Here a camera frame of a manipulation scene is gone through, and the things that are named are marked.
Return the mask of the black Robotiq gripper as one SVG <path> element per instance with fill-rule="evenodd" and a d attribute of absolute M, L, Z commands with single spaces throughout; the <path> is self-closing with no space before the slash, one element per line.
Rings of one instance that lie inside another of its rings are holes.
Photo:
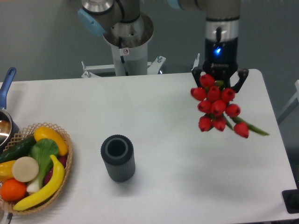
<path fill-rule="evenodd" d="M 202 87 L 200 82 L 201 73 L 212 75 L 216 80 L 228 80 L 237 74 L 238 81 L 231 88 L 238 93 L 246 81 L 249 70 L 237 69 L 237 46 L 238 38 L 232 40 L 217 42 L 214 40 L 205 39 L 205 61 L 201 67 L 192 69 L 192 75 L 198 87 Z"/>

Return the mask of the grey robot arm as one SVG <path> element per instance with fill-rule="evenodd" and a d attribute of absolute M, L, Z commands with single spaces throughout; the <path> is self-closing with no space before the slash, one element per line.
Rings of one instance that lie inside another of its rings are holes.
<path fill-rule="evenodd" d="M 205 72 L 238 92 L 248 77 L 247 69 L 239 69 L 237 58 L 241 3 L 238 0 L 171 0 L 169 5 L 180 10 L 202 10 L 206 13 L 205 60 L 202 67 L 194 64 L 193 77 L 199 80 Z M 149 74 L 148 43 L 153 22 L 140 10 L 138 0 L 84 0 L 78 10 L 83 25 L 111 46 L 117 76 Z"/>

